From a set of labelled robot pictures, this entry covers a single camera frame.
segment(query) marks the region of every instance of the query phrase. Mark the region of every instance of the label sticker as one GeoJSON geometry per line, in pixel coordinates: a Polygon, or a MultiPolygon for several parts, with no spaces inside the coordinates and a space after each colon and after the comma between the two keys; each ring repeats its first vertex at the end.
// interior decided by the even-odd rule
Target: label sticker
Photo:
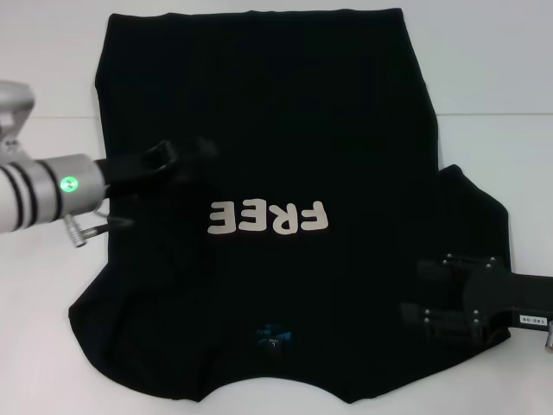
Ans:
{"type": "Polygon", "coordinates": [[[547,318],[536,316],[520,316],[520,322],[524,324],[534,324],[536,326],[547,326],[547,318]]]}

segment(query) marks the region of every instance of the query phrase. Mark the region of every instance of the white lettering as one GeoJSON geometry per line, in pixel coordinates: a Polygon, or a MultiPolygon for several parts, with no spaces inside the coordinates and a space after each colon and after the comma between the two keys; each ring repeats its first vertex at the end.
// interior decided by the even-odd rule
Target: white lettering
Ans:
{"type": "Polygon", "coordinates": [[[318,231],[328,227],[327,213],[320,201],[313,203],[313,210],[302,210],[302,216],[304,218],[315,218],[315,220],[302,222],[302,229],[304,231],[318,231]]]}
{"type": "Polygon", "coordinates": [[[234,202],[233,201],[215,201],[211,204],[213,209],[223,209],[222,212],[213,212],[209,215],[211,220],[222,220],[223,225],[211,225],[208,233],[221,235],[223,233],[232,233],[236,231],[236,221],[234,220],[234,202]]]}
{"type": "Polygon", "coordinates": [[[290,235],[297,232],[297,209],[292,203],[286,205],[287,212],[284,212],[277,205],[270,205],[269,210],[276,215],[273,222],[273,229],[281,235],[290,235]],[[289,223],[289,229],[284,229],[285,222],[289,223]]]}
{"type": "Polygon", "coordinates": [[[254,218],[255,222],[242,221],[238,224],[238,229],[243,231],[261,232],[267,229],[267,202],[263,199],[245,200],[244,206],[253,206],[253,209],[244,209],[242,216],[245,218],[254,218]]]}

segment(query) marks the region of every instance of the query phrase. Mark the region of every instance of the white table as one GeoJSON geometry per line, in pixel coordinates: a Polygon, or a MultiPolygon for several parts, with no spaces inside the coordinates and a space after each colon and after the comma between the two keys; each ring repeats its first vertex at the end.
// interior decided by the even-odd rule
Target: white table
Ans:
{"type": "MultiPolygon", "coordinates": [[[[459,164],[511,214],[515,271],[553,275],[553,3],[548,0],[3,0],[0,79],[29,83],[37,106],[21,135],[32,156],[102,156],[92,87],[111,13],[402,7],[441,131],[441,163],[459,164]]],[[[83,224],[99,222],[86,215],[83,224]]],[[[199,404],[131,391],[85,359],[67,307],[105,263],[106,238],[74,250],[61,223],[0,235],[0,413],[549,414],[553,356],[544,333],[347,405],[316,387],[247,380],[199,404]]]]}

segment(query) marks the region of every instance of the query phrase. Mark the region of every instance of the t-shirt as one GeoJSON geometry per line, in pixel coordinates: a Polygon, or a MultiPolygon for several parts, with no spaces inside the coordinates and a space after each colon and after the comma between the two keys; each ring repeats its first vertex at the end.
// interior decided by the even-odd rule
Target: t-shirt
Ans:
{"type": "Polygon", "coordinates": [[[354,402],[482,350],[428,344],[400,312],[420,259],[508,259],[505,209],[438,171],[401,10],[113,15],[96,87],[108,160],[219,153],[111,200],[136,225],[69,311],[100,372],[172,399],[271,376],[354,402]]]}

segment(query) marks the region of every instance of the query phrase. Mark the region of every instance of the robot end effector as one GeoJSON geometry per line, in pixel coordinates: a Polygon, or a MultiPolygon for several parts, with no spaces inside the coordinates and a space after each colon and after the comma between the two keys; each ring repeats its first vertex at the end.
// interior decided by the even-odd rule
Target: robot end effector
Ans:
{"type": "Polygon", "coordinates": [[[84,154],[34,160],[17,141],[34,104],[29,86],[0,81],[0,233],[63,219],[75,246],[83,246],[111,225],[82,231],[75,215],[96,210],[125,184],[137,188],[175,166],[169,142],[116,162],[84,154]],[[111,184],[116,192],[108,190],[111,184]]]}

